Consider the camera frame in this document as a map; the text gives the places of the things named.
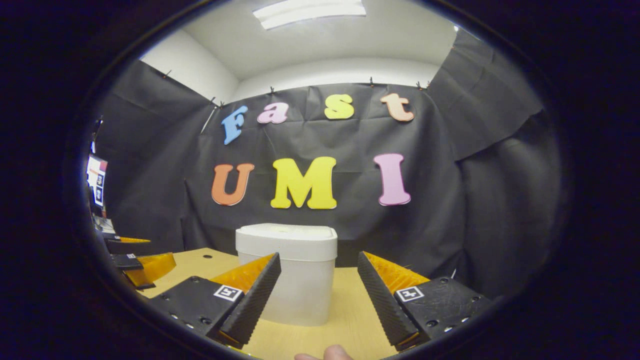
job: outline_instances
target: white wall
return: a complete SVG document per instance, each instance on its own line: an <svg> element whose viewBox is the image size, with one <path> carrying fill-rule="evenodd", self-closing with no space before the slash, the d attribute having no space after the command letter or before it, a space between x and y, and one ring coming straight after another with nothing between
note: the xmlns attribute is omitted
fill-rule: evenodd
<svg viewBox="0 0 640 360"><path fill-rule="evenodd" d="M440 67L416 61L384 58L348 58L305 63L277 69L240 82L231 101L265 94L269 88L285 90L301 86L374 83L426 86Z"/></svg>
<svg viewBox="0 0 640 360"><path fill-rule="evenodd" d="M178 30L151 48L141 59L169 78L215 102L231 102L238 79L206 48Z"/></svg>

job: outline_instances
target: ceiling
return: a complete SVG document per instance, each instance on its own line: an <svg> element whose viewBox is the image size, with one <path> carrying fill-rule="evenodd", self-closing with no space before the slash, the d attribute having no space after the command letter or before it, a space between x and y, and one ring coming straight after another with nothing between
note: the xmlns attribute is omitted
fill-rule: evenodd
<svg viewBox="0 0 640 360"><path fill-rule="evenodd" d="M239 80L310 61L375 57L440 65L453 24L411 0L362 0L366 17L327 17L265 30L252 11L280 0L233 0L184 30Z"/></svg>

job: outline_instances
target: pink letter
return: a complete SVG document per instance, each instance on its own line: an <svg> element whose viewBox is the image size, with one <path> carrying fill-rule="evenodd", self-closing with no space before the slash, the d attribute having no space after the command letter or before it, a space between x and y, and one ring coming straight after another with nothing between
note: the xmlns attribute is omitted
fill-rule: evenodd
<svg viewBox="0 0 640 360"><path fill-rule="evenodd" d="M411 195L404 190L400 173L400 162L403 160L400 154L380 154L373 158L382 174L382 196L378 199L382 206L402 205L411 201Z"/></svg>
<svg viewBox="0 0 640 360"><path fill-rule="evenodd" d="M268 122L272 122L279 124L287 120L289 105L284 102L274 102L273 104L265 106L264 109L267 111L258 115L258 122L260 123L267 124Z"/></svg>

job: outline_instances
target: orange letter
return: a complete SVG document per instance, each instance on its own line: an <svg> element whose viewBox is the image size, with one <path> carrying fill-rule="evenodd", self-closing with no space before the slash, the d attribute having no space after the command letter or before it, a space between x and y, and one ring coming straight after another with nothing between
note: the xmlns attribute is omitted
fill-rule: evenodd
<svg viewBox="0 0 640 360"><path fill-rule="evenodd" d="M216 175L213 177L213 185L211 186L211 198L220 205L236 205L241 202L246 191L246 184L249 181L249 173L255 168L253 164L238 165L238 183L236 190L232 194L225 193L225 184L229 172L234 169L233 165L222 164L216 166L213 171Z"/></svg>
<svg viewBox="0 0 640 360"><path fill-rule="evenodd" d="M387 104L387 109L389 109L389 115L392 118L398 121L411 121L413 120L413 113L406 112L402 104L408 104L409 100L404 97L398 96L398 94L388 94L387 96L380 99L380 101L385 102Z"/></svg>

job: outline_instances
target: foam letter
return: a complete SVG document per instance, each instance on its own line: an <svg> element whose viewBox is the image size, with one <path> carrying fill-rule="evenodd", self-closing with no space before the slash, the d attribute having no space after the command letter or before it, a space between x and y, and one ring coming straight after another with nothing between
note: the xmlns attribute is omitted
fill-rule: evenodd
<svg viewBox="0 0 640 360"><path fill-rule="evenodd" d="M378 199L382 206L402 205L411 201L411 195L404 190L400 173L400 162L403 160L400 154L380 154L373 158L382 174L382 196Z"/></svg>
<svg viewBox="0 0 640 360"><path fill-rule="evenodd" d="M388 94L387 96L380 99L381 102L385 102L387 104L387 109L389 109L389 115L392 118L398 121L411 121L413 120L413 113L407 112L404 110L402 104L408 104L409 100L404 97L398 96L398 94Z"/></svg>
<svg viewBox="0 0 640 360"><path fill-rule="evenodd" d="M307 173L303 177L293 159L278 159L273 162L273 167L278 171L276 179L276 195L271 201L271 206L278 209L287 209L291 206L291 200L287 198L287 189L297 207L302 207L305 199L311 191L311 198L307 201L310 209L333 209L337 202L333 198L331 188L331 174L335 166L335 159L329 156L315 158Z"/></svg>
<svg viewBox="0 0 640 360"><path fill-rule="evenodd" d="M243 114L249 110L246 106L240 107L238 110L234 111L231 115L227 116L225 120L222 120L222 124L225 126L225 145L234 141L242 130L238 129L238 127L244 124L244 116Z"/></svg>
<svg viewBox="0 0 640 360"><path fill-rule="evenodd" d="M355 110L351 106L353 99L347 94L330 95L324 101L327 109L324 109L324 115L329 119L348 119Z"/></svg>
<svg viewBox="0 0 640 360"><path fill-rule="evenodd" d="M267 124L268 122L279 124L287 120L289 105L284 102L274 102L273 104L265 106L264 109L267 111L258 115L258 122L263 124Z"/></svg>
<svg viewBox="0 0 640 360"><path fill-rule="evenodd" d="M253 170L253 164L238 165L238 182L236 190L231 193L225 193L225 184L229 172L234 169L233 165L221 164L216 166L213 171L216 175L213 177L213 185L211 186L211 198L220 205L236 205L241 202L246 192L246 184L249 181L249 173Z"/></svg>

